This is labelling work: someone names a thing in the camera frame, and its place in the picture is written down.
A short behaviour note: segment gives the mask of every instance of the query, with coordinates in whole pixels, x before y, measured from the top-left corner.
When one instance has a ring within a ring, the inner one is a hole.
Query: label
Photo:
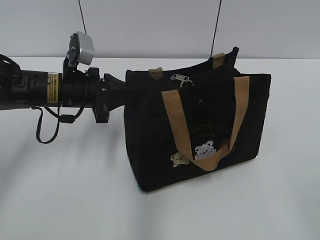
[[[48,73],[48,104],[57,104],[59,98],[59,74],[55,72]]]

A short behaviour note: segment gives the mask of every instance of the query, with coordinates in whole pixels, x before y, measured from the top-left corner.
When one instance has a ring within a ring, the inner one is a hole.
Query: bag zipper
[[[182,88],[184,83],[192,83],[193,86],[195,85],[194,82],[191,81],[188,76],[184,76],[184,75],[181,75],[181,74],[173,74],[170,77],[170,80],[178,80],[178,81],[180,81],[181,82],[180,88]]]

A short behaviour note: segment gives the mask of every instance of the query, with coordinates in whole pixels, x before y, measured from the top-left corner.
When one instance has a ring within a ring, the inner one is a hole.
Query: bag handle
[[[242,76],[234,77],[233,79],[235,114],[231,136],[222,143],[222,147],[216,153],[204,159],[194,160],[193,158],[188,125],[179,91],[176,89],[163,91],[161,93],[177,150],[186,159],[190,160],[205,171],[214,170],[218,166],[219,161],[231,152],[247,112],[249,103],[250,77]]]
[[[222,66],[225,62],[225,54],[224,53],[219,53],[214,56],[212,56],[212,68],[216,69],[220,66]]]

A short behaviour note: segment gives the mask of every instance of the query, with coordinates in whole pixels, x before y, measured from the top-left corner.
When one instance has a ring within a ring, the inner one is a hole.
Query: black cable
[[[42,141],[41,138],[40,138],[40,132],[41,132],[41,125],[42,125],[42,118],[44,116],[44,111],[41,109],[41,107],[37,107],[37,106],[32,106],[31,107],[33,110],[40,110],[41,111],[41,114],[40,114],[40,117],[39,117],[39,120],[38,120],[38,125],[36,127],[36,133],[35,133],[35,137],[37,139],[37,141],[41,144],[49,144],[49,143],[52,143],[56,137],[58,136],[58,132],[59,132],[59,127],[60,127],[60,120],[58,118],[57,120],[57,123],[56,123],[56,128],[55,128],[55,132],[53,134],[53,137],[48,140],[48,141]],[[60,107],[58,107],[58,110],[57,110],[57,115],[59,116],[60,115]]]
[[[214,52],[214,44],[215,44],[217,27],[218,27],[218,21],[219,21],[219,16],[220,16],[221,3],[222,3],[222,0],[220,0],[219,9],[218,9],[218,14],[217,14],[217,16],[216,16],[215,29],[214,29],[214,34],[213,34],[212,46],[211,46],[211,53],[210,53],[210,56],[209,56],[209,57],[211,57],[212,54],[213,54],[213,52]]]
[[[83,101],[81,103],[79,111],[74,116],[72,116],[72,119],[70,119],[70,118],[68,119],[70,123],[73,123],[78,117],[80,117],[80,115],[82,114],[82,112],[84,111],[84,109],[86,107],[87,99],[88,99],[88,83],[85,81],[84,82],[84,98],[83,98]],[[47,106],[45,106],[44,109],[47,110],[52,116],[58,118],[59,120],[61,120],[63,118],[63,116],[64,116],[64,115],[60,116],[59,114],[56,114],[54,111],[52,111]]]
[[[80,0],[78,0],[78,3],[79,3],[79,8],[80,8],[80,13],[81,13],[81,18],[82,18],[82,23],[83,23],[84,33],[87,35],[87,30],[86,30],[86,25],[85,25],[84,15],[83,15],[83,13],[82,13],[82,8],[81,8]]]

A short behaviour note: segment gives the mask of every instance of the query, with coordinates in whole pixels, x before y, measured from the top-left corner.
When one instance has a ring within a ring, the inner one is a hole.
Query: bear embroidery
[[[213,141],[208,141],[201,146],[196,146],[194,150],[196,152],[196,155],[194,156],[195,160],[206,159],[216,152]]]
[[[173,154],[170,159],[173,162],[173,168],[178,167],[178,165],[180,164],[187,165],[190,163],[190,161],[186,159],[180,152],[176,152],[175,154]]]

